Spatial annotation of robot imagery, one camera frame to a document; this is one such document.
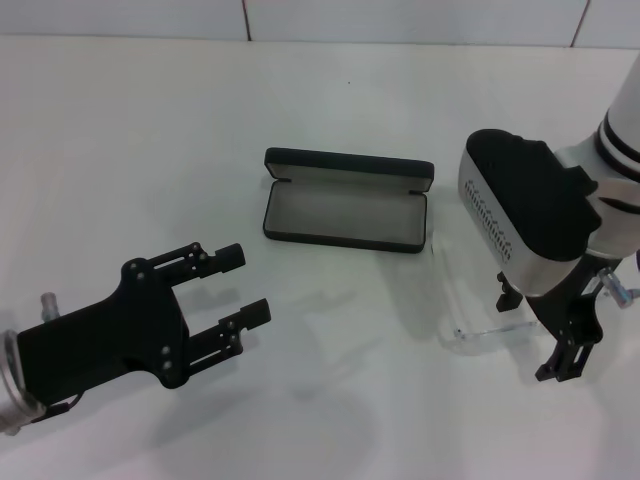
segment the white wall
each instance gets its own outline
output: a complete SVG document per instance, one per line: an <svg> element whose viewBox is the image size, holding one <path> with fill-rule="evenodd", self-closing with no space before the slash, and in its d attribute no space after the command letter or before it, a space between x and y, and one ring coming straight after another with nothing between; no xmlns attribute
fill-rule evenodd
<svg viewBox="0 0 640 480"><path fill-rule="evenodd" d="M247 38L241 0L0 0L0 33Z"/></svg>
<svg viewBox="0 0 640 480"><path fill-rule="evenodd" d="M586 0L247 0L254 40L568 46Z"/></svg>
<svg viewBox="0 0 640 480"><path fill-rule="evenodd" d="M576 46L640 48L640 0L591 0Z"/></svg>

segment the case lid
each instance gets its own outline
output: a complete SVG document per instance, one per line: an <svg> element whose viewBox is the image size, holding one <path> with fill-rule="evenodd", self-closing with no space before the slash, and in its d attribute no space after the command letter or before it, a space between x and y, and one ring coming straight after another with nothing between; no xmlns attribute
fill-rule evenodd
<svg viewBox="0 0 640 480"><path fill-rule="evenodd" d="M277 179L263 230L302 243L417 253L424 248L433 164L270 148Z"/></svg>

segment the white table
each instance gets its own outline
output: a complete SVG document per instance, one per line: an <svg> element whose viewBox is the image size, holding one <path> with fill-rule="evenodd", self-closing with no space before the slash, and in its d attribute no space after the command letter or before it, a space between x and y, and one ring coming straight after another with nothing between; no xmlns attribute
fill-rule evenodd
<svg viewBox="0 0 640 480"><path fill-rule="evenodd" d="M605 339L563 384L534 378L548 336L464 356L442 333L498 318L455 191L467 136L577 143L635 55L0 38L0 328L37 325L45 291L63 313L99 301L125 261L192 241L247 257L177 289L192 332L263 297L273 315L181 389L130 374L0 438L0 476L637 478L637 308L601 299ZM435 257L266 239L271 146L433 162ZM629 262L623 277L638 283Z"/></svg>

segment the bolt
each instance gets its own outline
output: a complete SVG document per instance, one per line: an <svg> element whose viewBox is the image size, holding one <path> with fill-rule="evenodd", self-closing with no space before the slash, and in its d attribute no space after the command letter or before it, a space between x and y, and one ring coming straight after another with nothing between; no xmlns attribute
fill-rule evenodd
<svg viewBox="0 0 640 480"><path fill-rule="evenodd" d="M55 293L47 292L42 294L40 302L42 303L42 320L44 322L50 322L60 316Z"/></svg>

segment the robotic arm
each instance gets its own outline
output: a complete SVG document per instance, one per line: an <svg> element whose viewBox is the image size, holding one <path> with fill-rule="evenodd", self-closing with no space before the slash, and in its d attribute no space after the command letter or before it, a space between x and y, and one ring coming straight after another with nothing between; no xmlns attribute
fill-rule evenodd
<svg viewBox="0 0 640 480"><path fill-rule="evenodd" d="M640 249L640 57L596 132L555 154L499 130L467 140L459 194L502 269L498 311L522 298L556 338L539 381L579 377L602 340L595 301L640 291L615 276Z"/></svg>
<svg viewBox="0 0 640 480"><path fill-rule="evenodd" d="M240 331L271 320L267 301L190 336L172 287L244 264L238 244L209 256L194 243L125 263L109 298L68 315L58 318L55 296L43 295L44 324L0 334L0 432L65 413L85 391L129 372L144 370L177 388L240 355Z"/></svg>

